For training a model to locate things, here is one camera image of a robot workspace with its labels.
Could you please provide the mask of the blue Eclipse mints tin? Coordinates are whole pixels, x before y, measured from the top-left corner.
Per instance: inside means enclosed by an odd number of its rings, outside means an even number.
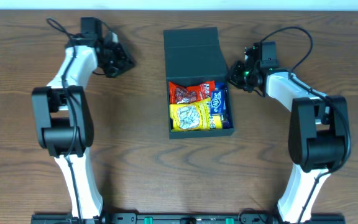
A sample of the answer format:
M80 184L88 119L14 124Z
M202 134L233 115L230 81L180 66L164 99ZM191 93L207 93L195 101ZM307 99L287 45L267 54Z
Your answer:
M210 114L226 114L226 92L224 90L214 90L211 92Z

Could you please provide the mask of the black gift box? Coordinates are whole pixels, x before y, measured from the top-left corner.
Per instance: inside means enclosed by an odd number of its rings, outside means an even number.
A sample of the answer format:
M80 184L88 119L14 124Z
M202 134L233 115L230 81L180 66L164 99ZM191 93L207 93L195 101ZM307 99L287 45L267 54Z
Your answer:
M231 115L231 128L199 131L172 131L172 119L168 118L170 139L206 138L230 136L235 131L229 83L228 67L219 45L217 27L164 30L166 82L184 87L206 81L223 82L227 86L227 105Z

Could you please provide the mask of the dark blue snack wrapper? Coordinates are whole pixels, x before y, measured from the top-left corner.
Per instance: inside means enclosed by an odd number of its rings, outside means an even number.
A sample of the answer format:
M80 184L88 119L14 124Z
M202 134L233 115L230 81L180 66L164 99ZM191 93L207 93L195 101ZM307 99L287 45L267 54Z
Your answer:
M222 91L224 93L224 98L223 98L223 100L224 100L224 104L223 104L224 113L223 113L223 116L221 118L221 121L222 121L223 128L224 129L229 129L229 128L231 128L231 115L229 114L229 107L227 105L227 88L224 87L222 89Z

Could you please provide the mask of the yellow Hacks candy bag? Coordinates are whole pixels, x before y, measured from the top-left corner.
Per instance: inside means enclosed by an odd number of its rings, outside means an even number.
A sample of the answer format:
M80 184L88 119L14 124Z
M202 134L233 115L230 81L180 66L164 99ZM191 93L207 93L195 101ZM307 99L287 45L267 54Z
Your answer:
M222 129L221 116L211 115L210 109L211 100L209 98L190 104L171 104L172 131Z

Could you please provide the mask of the red Hacks candy bag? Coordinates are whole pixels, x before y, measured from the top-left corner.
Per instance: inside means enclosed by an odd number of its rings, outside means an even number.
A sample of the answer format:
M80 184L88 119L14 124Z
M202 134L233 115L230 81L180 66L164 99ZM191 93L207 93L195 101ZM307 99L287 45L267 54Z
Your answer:
M183 87L169 82L169 95L171 104L190 104L207 99L216 89L215 81L208 81L199 85Z

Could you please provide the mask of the blue Oreo cookie pack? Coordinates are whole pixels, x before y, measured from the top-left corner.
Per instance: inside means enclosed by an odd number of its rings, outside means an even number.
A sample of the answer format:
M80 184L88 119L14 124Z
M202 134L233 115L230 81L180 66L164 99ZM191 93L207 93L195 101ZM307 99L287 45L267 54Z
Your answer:
M216 82L215 83L215 91L226 91L227 90L227 86L225 83L223 82Z

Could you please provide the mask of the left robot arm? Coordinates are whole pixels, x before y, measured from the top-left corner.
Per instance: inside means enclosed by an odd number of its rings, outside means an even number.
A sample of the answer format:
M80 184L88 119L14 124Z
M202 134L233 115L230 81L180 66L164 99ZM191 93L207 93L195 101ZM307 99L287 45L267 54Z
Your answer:
M111 223L112 215L104 210L91 165L94 126L85 90L96 69L102 70L101 76L116 78L134 67L134 59L112 29L96 17L81 18L77 34L68 32L55 19L46 21L65 34L68 42L56 76L47 86L32 91L35 130L40 146L63 173L72 210L67 215L34 214L31 222Z

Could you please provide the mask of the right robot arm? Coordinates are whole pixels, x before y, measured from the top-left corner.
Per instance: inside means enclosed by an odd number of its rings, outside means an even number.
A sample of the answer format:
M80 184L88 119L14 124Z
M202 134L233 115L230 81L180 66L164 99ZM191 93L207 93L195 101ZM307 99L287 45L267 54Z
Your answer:
M351 152L347 102L303 83L279 66L275 42L256 42L244 50L227 75L246 92L281 103L290 112L288 151L293 166L286 189L267 223L324 223L312 215L313 204L328 177L341 169Z

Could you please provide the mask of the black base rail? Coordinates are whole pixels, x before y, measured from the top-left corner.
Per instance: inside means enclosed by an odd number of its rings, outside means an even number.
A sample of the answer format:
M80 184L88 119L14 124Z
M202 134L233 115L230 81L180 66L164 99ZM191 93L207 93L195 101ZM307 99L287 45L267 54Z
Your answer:
M102 218L78 221L69 215L32 215L31 224L53 223L103 223L103 224L264 224L285 223L267 214L243 213L235 215L136 215L135 213L114 213ZM345 224L342 215L312 215L304 223L311 224Z

